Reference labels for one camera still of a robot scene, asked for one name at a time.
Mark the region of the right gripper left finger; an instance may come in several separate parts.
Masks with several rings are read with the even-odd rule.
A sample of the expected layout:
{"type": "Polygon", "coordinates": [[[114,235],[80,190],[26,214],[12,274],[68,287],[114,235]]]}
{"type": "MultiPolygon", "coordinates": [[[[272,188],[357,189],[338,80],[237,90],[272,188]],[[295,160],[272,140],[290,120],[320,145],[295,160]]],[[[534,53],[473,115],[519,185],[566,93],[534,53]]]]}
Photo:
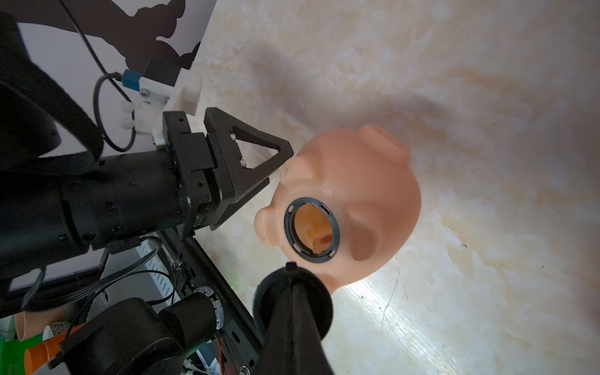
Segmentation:
{"type": "Polygon", "coordinates": [[[257,292],[253,306],[256,326],[265,334],[255,374],[286,374],[291,358],[292,282],[289,276],[269,276],[257,292]]]}

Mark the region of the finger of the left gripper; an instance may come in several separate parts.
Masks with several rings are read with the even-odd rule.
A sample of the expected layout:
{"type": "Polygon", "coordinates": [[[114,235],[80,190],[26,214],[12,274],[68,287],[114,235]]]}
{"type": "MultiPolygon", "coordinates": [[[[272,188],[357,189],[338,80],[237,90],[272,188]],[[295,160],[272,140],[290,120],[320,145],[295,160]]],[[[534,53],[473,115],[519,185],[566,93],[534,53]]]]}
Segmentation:
{"type": "Polygon", "coordinates": [[[215,230],[261,192],[270,176],[294,156],[290,142],[260,131],[217,107],[204,119],[214,154],[220,200],[207,225],[215,230]]]}

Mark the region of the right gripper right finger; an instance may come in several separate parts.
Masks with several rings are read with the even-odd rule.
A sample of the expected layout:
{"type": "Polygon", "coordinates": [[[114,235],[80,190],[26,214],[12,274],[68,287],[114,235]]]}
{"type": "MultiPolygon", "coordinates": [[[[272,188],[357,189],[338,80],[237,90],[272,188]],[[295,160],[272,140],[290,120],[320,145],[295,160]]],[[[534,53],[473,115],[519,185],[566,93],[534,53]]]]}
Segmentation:
{"type": "Polygon", "coordinates": [[[333,315],[331,295],[318,279],[292,279],[293,374],[334,373],[322,345],[333,315]]]}

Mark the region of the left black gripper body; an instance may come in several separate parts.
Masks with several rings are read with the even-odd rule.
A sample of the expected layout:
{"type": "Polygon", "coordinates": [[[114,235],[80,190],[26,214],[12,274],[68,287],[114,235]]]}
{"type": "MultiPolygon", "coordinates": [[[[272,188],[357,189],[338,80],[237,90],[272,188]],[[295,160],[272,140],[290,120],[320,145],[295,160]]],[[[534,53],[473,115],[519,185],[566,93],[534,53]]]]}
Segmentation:
{"type": "Polygon", "coordinates": [[[193,132],[184,112],[162,115],[163,135],[179,184],[182,222],[179,234],[193,234],[209,226],[220,204],[214,179],[217,164],[206,134],[193,132]]]}

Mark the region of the peach piggy bank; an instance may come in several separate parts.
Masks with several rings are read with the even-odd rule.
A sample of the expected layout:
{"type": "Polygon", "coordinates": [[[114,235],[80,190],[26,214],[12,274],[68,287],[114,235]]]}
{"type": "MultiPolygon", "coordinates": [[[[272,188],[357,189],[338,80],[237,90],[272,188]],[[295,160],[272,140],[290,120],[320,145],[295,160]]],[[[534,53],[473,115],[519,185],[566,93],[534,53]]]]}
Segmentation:
{"type": "Polygon", "coordinates": [[[376,125],[317,135],[283,165],[271,203],[257,212],[259,240],[329,292],[370,276],[417,224],[421,194],[409,160],[401,140],[376,125]]]}

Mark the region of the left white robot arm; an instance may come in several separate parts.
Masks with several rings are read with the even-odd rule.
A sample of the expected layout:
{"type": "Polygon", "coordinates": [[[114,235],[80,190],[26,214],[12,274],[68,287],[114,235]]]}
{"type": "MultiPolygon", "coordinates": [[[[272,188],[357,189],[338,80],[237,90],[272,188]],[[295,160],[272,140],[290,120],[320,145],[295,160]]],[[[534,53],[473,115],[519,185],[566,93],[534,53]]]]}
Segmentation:
{"type": "MultiPolygon", "coordinates": [[[[293,155],[289,142],[216,107],[192,132],[171,97],[151,152],[103,156],[98,123],[34,64],[15,17],[1,15],[1,304],[31,270],[104,249],[120,252],[157,232],[187,238],[217,229],[265,188],[293,155]]],[[[129,298],[67,334],[49,369],[71,374],[178,374],[222,328],[219,302],[192,294],[160,312],[129,298]]]]}

